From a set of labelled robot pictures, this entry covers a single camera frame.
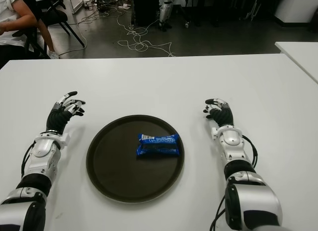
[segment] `black tray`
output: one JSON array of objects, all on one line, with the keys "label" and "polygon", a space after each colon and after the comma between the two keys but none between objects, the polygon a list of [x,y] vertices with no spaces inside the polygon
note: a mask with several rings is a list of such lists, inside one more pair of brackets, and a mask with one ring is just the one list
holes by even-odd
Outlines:
[{"label": "black tray", "polygon": [[184,162],[184,149],[178,139],[180,156],[139,157],[138,134],[168,136],[177,131],[165,121],[147,115],[132,115],[105,126],[89,146],[86,167],[93,185],[105,196],[127,203],[152,200],[177,180]]}]

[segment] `robot finger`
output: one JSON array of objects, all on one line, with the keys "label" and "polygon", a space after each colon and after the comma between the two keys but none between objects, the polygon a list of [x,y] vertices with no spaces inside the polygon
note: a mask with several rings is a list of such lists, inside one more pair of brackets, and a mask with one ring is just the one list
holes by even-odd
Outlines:
[{"label": "robot finger", "polygon": [[213,104],[213,105],[218,105],[217,102],[215,101],[215,99],[211,98],[211,99],[207,99],[205,100],[206,104]]},{"label": "robot finger", "polygon": [[66,101],[64,104],[63,104],[63,109],[65,110],[66,108],[68,108],[70,105],[73,105],[77,102],[81,102],[82,104],[86,104],[85,101],[83,100],[78,100],[78,99],[71,99],[71,100],[68,100]]},{"label": "robot finger", "polygon": [[210,110],[212,109],[212,106],[210,104],[208,104],[207,106],[205,106],[205,108],[203,109],[204,113],[208,113],[210,112]]},{"label": "robot finger", "polygon": [[75,115],[83,116],[84,114],[82,114],[81,112],[76,112]]},{"label": "robot finger", "polygon": [[73,92],[69,92],[69,93],[65,94],[62,98],[60,98],[60,99],[56,102],[56,104],[62,106],[63,103],[64,103],[69,97],[72,97],[72,96],[74,96],[74,95],[77,95],[77,91],[73,91]]},{"label": "robot finger", "polygon": [[[67,107],[63,107],[63,108],[64,108],[64,111],[69,111],[69,109],[71,109],[71,108],[73,107],[73,105],[74,105],[74,104],[70,104],[70,105],[67,106]],[[81,113],[85,112],[84,109],[82,109],[82,108],[79,108],[78,111],[81,112]]]},{"label": "robot finger", "polygon": [[69,111],[72,115],[75,115],[77,112],[80,111],[80,107],[82,106],[82,103],[80,101],[77,101],[76,103],[72,104],[69,108],[67,108],[67,111]]},{"label": "robot finger", "polygon": [[208,105],[216,105],[219,108],[223,108],[224,105],[227,105],[227,103],[219,98],[212,98],[212,99],[208,99],[205,100],[205,103]]},{"label": "robot finger", "polygon": [[218,108],[209,108],[209,109],[205,109],[206,112],[205,113],[209,113],[206,118],[207,119],[214,119],[215,116],[218,116],[218,114],[222,113],[222,110],[218,109]]}]

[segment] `white table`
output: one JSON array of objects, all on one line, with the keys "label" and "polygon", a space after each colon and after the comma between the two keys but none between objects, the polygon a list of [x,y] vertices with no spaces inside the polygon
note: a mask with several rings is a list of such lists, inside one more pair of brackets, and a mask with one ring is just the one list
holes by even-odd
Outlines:
[{"label": "white table", "polygon": [[[205,99],[218,97],[256,145],[256,170],[280,199],[283,225],[314,230],[318,86],[300,71],[283,54],[9,62],[0,71],[0,197],[20,181],[23,154],[45,129],[54,101],[77,90],[86,113],[67,125],[71,142],[48,198],[46,231],[207,231],[225,181],[202,109]],[[164,119],[185,147],[179,181],[142,204],[103,197],[85,166],[97,132],[132,114]],[[218,226],[230,230],[225,217]]]},{"label": "white table", "polygon": [[276,42],[275,45],[318,83],[318,42]]}]

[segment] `white robotic arm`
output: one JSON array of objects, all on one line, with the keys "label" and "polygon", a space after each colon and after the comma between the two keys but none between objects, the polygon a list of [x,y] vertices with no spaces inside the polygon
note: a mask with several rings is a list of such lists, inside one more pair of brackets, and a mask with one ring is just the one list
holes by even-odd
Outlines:
[{"label": "white robotic arm", "polygon": [[211,133],[213,139],[222,147],[221,160],[227,181],[227,224],[233,230],[287,231],[281,227],[283,215],[279,200],[254,170],[257,154],[254,154],[253,162],[246,155],[243,138],[247,138],[234,126],[229,105],[220,99],[206,100],[206,104],[203,112],[209,113],[207,118],[214,119],[220,126],[219,129],[212,128]]},{"label": "white robotic arm", "polygon": [[54,104],[46,131],[37,136],[26,151],[21,166],[22,179],[0,204],[0,231],[44,229],[46,200],[58,171],[60,150],[70,139],[68,134],[63,135],[64,128],[71,117],[82,116],[84,112],[81,108],[84,101],[66,101],[76,94],[70,92]]}]

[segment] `blue snack package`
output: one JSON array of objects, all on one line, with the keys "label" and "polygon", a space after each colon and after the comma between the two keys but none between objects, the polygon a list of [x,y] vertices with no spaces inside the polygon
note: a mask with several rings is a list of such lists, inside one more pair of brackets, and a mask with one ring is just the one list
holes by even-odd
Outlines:
[{"label": "blue snack package", "polygon": [[151,137],[144,134],[138,134],[140,146],[137,148],[136,154],[161,153],[179,155],[177,140],[179,134],[165,137]]}]

